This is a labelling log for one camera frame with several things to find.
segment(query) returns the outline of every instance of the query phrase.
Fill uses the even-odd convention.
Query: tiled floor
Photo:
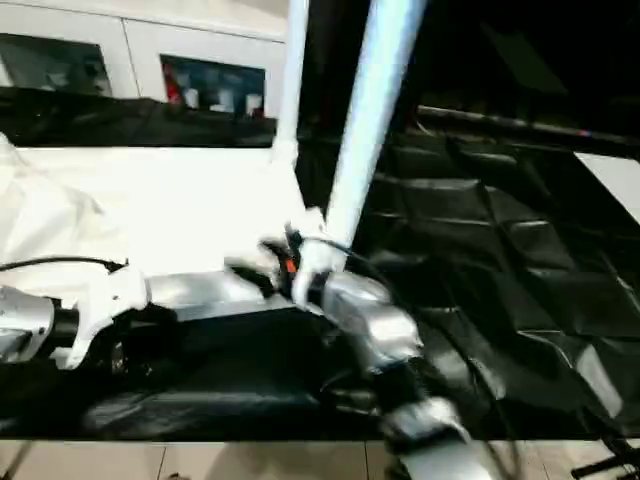
[[[501,457],[509,457],[508,445],[493,445]],[[477,447],[482,455],[482,444]],[[572,468],[608,456],[596,442],[520,442],[518,448],[523,480],[569,480]],[[379,442],[0,442],[0,476],[19,464],[14,480],[165,480],[173,473],[190,480],[384,480],[388,462]],[[622,473],[589,479],[614,479]]]

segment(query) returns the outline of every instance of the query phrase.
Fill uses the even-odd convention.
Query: metal rod
[[[302,87],[302,66],[304,46],[307,38],[307,20],[309,0],[291,0],[287,33],[287,58],[284,67],[282,100],[278,115],[278,128],[274,140],[276,156],[291,157],[295,162],[298,156],[298,110],[300,107],[300,89]]]
[[[2,55],[0,55],[0,87],[13,87],[13,82],[7,72]]]
[[[343,245],[353,242],[426,4],[372,0],[327,212],[327,233]]]
[[[634,448],[628,452],[614,455],[599,462],[592,463],[584,467],[574,468],[571,470],[571,476],[576,479],[588,477],[589,475],[605,472],[612,468],[621,467],[622,465],[635,463],[638,459],[640,459],[640,449]]]

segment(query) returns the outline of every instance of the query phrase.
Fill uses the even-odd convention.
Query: black tarp
[[[21,146],[255,147],[269,145],[273,123],[5,90],[0,131]],[[303,131],[297,173],[309,205],[326,206],[338,148],[338,138]],[[355,249],[421,308],[425,355],[476,437],[500,438],[503,425],[429,322],[463,344],[519,438],[584,438],[640,433],[639,241],[638,225],[571,152],[397,135]],[[374,437],[370,398],[334,333],[310,315],[268,312],[138,331],[141,350],[166,348],[122,377],[3,366],[0,435]]]

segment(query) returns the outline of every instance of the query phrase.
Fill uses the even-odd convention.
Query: glass cabinet door
[[[264,116],[264,69],[161,55],[167,101],[191,108]]]
[[[278,116],[284,41],[124,24],[142,96],[239,116]]]
[[[0,33],[0,61],[13,87],[113,95],[98,45]]]
[[[139,96],[122,20],[1,2],[0,86]]]

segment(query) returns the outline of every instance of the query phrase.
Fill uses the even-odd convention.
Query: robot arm
[[[413,479],[489,480],[454,405],[432,396],[414,367],[417,325],[379,283],[350,272],[315,274],[307,300],[348,336],[382,417],[381,431]]]
[[[74,369],[114,318],[148,303],[146,282],[131,266],[89,284],[71,309],[51,298],[0,286],[0,362],[53,358],[58,368]]]

